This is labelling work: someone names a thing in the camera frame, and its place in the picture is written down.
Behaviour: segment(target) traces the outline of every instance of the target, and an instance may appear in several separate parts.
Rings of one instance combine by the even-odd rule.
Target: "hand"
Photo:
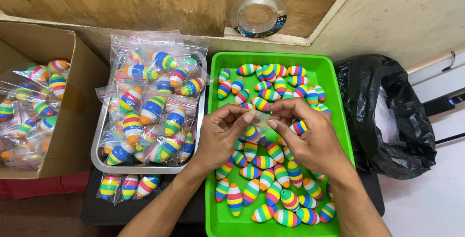
[[[252,123],[256,114],[255,110],[228,103],[206,115],[199,147],[189,164],[200,165],[206,174],[224,165],[239,135]]]
[[[301,98],[278,100],[269,110],[272,114],[268,125],[284,139],[305,168],[335,179],[352,166],[327,114],[312,109]],[[296,118],[307,127],[300,138],[289,128]]]

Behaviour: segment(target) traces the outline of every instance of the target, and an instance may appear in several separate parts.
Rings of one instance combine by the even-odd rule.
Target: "fingernail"
[[[271,127],[271,129],[276,129],[276,127],[278,126],[278,124],[273,121],[273,120],[267,120],[266,123]]]
[[[244,120],[247,122],[247,123],[251,123],[253,118],[257,115],[257,110],[251,110],[250,112],[248,112],[245,116],[244,116]]]

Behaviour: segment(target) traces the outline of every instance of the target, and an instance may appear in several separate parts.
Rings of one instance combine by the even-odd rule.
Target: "spool label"
[[[284,23],[286,23],[286,18],[287,18],[287,15],[278,16],[278,18],[276,19],[276,24],[274,24],[274,26],[271,27],[271,29],[265,32],[261,32],[261,33],[249,32],[249,31],[242,29],[242,27],[240,26],[235,27],[234,30],[236,30],[236,32],[248,38],[265,38],[265,37],[274,35],[276,32],[281,30],[281,28],[284,26]]]

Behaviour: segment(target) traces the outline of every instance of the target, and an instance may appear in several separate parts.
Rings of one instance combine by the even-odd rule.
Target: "forearm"
[[[169,236],[206,172],[190,163],[170,185],[139,212],[119,236]]]
[[[366,193],[352,164],[345,165],[343,174],[329,178],[340,222],[341,236],[392,236]]]

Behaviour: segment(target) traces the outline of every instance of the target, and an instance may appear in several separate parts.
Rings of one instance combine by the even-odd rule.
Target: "cardboard box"
[[[65,94],[44,162],[38,171],[10,169],[0,178],[35,179],[90,170],[90,148],[101,102],[95,88],[106,86],[108,67],[75,32],[26,23],[0,22],[0,74],[19,63],[71,62]]]

